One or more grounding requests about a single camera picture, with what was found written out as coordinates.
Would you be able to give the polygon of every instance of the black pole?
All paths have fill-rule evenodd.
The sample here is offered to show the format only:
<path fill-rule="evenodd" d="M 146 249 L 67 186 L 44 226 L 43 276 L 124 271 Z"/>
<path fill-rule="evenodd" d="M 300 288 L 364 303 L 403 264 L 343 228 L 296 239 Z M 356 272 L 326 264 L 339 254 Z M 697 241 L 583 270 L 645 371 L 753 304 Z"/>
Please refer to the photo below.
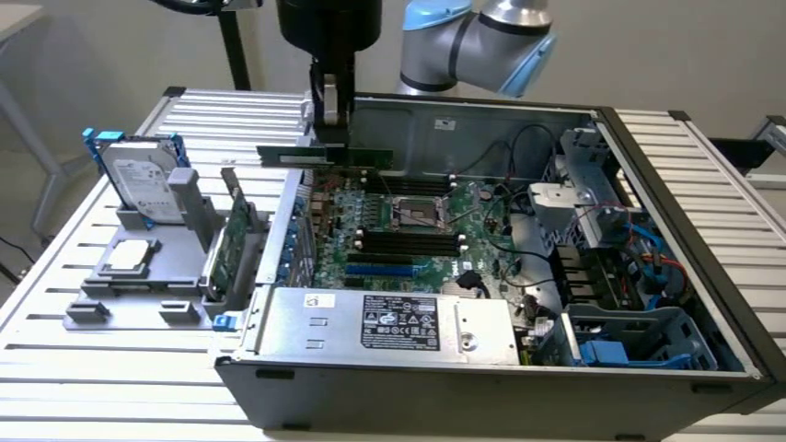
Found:
<path fill-rule="evenodd" d="M 235 11 L 219 13 L 219 25 L 222 25 L 223 46 L 226 48 L 226 58 L 230 62 L 230 71 L 232 72 L 235 89 L 251 90 L 248 65 L 246 64 L 243 40 L 240 39 L 240 28 Z"/>
<path fill-rule="evenodd" d="M 3 265 L 3 263 L 0 262 L 0 273 L 5 276 L 5 278 L 8 278 L 8 280 L 11 281 L 11 283 L 13 285 L 19 285 L 21 280 L 20 278 L 16 276 L 16 274 L 13 274 L 13 272 L 8 269 L 8 267 L 5 265 Z"/>

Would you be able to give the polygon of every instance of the power supply label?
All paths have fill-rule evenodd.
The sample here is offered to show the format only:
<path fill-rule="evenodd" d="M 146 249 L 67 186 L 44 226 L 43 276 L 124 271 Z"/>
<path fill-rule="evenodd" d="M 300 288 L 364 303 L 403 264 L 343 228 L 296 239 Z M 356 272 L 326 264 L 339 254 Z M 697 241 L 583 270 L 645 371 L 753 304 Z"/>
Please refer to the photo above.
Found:
<path fill-rule="evenodd" d="M 363 297 L 360 343 L 366 348 L 439 351 L 438 300 Z"/>

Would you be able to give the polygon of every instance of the sticker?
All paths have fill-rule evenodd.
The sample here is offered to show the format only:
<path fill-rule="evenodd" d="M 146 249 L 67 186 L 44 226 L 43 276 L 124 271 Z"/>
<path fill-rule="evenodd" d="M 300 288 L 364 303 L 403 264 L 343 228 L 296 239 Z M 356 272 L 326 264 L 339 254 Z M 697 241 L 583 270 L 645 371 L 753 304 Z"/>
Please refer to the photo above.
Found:
<path fill-rule="evenodd" d="M 178 200 L 167 184 L 162 167 L 150 161 L 119 159 L 113 163 L 124 199 L 140 214 L 158 223 L 182 223 Z"/>
<path fill-rule="evenodd" d="M 332 293 L 308 293 L 303 300 L 303 306 L 307 308 L 334 308 L 335 294 Z"/>
<path fill-rule="evenodd" d="M 434 128 L 438 131 L 454 131 L 455 130 L 455 120 L 436 118 L 436 120 L 434 120 Z"/>
<path fill-rule="evenodd" d="M 360 343 L 384 350 L 439 351 L 438 300 L 363 297 Z"/>

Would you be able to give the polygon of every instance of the green circuit board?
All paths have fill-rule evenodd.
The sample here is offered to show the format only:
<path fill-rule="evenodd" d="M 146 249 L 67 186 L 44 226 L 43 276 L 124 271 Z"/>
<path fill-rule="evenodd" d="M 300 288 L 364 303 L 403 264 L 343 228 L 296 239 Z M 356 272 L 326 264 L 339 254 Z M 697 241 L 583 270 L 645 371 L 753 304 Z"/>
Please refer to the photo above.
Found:
<path fill-rule="evenodd" d="M 492 292 L 498 292 L 500 281 L 495 278 L 492 263 L 499 260 L 504 269 L 515 258 L 510 253 L 495 249 L 487 239 L 491 238 L 504 248 L 512 248 L 510 236 L 500 235 L 496 229 L 490 234 L 484 229 L 484 219 L 491 202 L 480 201 L 479 189 L 482 182 L 460 181 L 447 198 L 442 198 L 442 223 L 439 227 L 426 226 L 399 216 L 394 220 L 395 202 L 407 201 L 414 207 L 438 205 L 439 197 L 423 197 L 390 194 L 367 193 L 351 185 L 326 194 L 330 199 L 327 217 L 330 220 L 340 218 L 339 228 L 328 232 L 318 229 L 318 254 L 314 287 L 319 288 L 356 288 L 375 291 L 407 291 L 415 293 L 446 293 L 467 295 L 474 293 L 455 286 L 455 278 L 468 271 L 479 273 L 486 285 Z M 488 218 L 500 222 L 504 215 L 502 204 L 496 204 Z M 411 256 L 415 267 L 414 277 L 399 276 L 363 276 L 363 286 L 346 287 L 347 256 L 359 253 L 355 248 L 355 232 L 364 227 L 372 232 L 431 233 L 447 236 L 462 234 L 466 236 L 463 244 L 467 249 L 460 256 Z"/>

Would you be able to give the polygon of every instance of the motherboard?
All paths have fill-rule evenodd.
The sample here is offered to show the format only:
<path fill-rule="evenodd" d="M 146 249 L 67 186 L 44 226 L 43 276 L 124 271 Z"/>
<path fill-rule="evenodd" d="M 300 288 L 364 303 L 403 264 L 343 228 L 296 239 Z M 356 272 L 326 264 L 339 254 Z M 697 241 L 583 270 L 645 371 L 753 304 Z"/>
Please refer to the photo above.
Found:
<path fill-rule="evenodd" d="M 514 255 L 510 207 L 498 183 L 396 177 L 322 177 L 312 194 L 314 287 L 502 297 Z M 486 293 L 459 286 L 476 273 Z"/>

